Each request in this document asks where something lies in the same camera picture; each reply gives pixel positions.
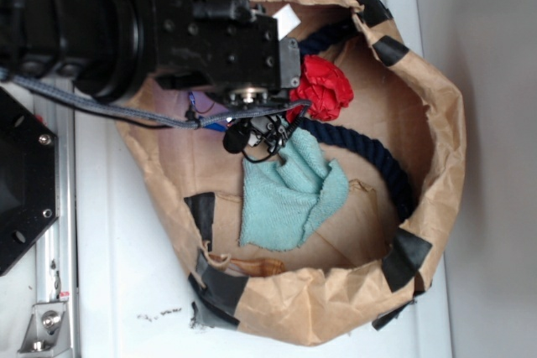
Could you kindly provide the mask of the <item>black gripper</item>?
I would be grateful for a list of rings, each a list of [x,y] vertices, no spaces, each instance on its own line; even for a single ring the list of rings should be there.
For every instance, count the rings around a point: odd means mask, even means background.
[[[250,0],[100,1],[115,63],[98,100],[127,100],[153,79],[226,106],[276,105],[300,82],[297,42]]]

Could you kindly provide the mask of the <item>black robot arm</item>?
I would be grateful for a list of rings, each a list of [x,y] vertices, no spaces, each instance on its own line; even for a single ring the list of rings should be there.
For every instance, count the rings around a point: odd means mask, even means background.
[[[276,105],[300,82],[297,42],[256,0],[1,0],[1,65],[103,103],[152,79],[225,106]]]

